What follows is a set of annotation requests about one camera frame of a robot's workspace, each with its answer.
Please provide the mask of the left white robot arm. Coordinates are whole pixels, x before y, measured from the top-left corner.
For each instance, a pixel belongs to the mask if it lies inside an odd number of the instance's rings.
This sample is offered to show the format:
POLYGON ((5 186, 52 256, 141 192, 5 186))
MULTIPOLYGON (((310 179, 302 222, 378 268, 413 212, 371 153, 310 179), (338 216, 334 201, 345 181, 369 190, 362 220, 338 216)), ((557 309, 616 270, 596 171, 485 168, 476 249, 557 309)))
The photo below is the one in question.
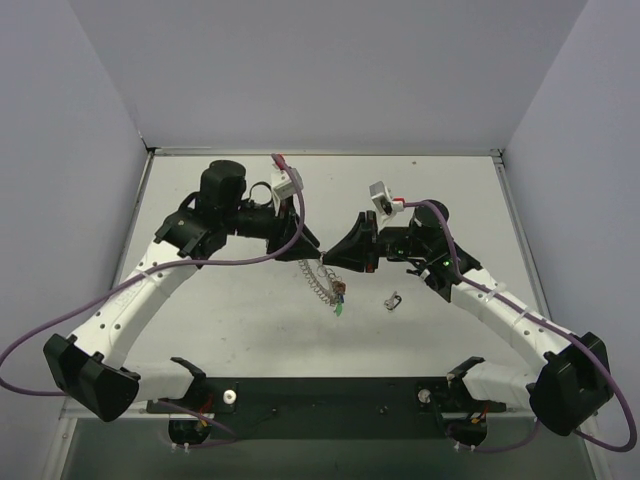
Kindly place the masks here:
POLYGON ((66 337, 55 334, 44 356, 60 390, 104 422, 132 404, 171 400, 183 411, 204 402, 206 373, 172 357, 129 366, 138 337, 171 295, 204 266, 230 236, 266 243, 260 262, 317 259, 319 242, 305 226, 303 182, 283 156, 272 157, 271 199, 257 204, 246 196, 246 169, 216 160, 202 173, 197 191, 165 218, 136 269, 102 301, 95 314, 66 337))

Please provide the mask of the large metal keyring with loops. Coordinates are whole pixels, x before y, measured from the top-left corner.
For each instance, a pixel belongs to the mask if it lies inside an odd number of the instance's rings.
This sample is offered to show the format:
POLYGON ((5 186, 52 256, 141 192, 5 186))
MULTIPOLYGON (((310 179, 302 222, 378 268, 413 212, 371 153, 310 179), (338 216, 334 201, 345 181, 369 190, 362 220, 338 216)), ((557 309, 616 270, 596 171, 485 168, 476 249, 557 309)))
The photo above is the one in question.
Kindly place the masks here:
POLYGON ((335 308, 339 303, 338 296, 334 291, 335 283, 346 283, 331 268, 326 267, 319 260, 300 260, 297 262, 309 288, 326 305, 335 308))

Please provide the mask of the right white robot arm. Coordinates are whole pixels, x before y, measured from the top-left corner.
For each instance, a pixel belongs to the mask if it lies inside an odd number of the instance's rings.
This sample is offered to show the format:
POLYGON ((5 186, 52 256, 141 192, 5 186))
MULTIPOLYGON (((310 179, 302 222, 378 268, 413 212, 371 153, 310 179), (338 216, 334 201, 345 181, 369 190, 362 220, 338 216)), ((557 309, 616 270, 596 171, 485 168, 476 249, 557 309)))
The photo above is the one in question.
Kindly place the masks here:
POLYGON ((359 273, 374 272, 381 259, 410 263, 409 274, 476 317, 527 365, 512 371, 474 361, 456 377, 470 397, 529 408, 553 433, 571 434, 614 395, 604 342, 544 319, 512 295, 453 241, 448 216, 434 200, 414 204, 406 227, 379 228, 375 212, 362 212, 323 262, 359 273))

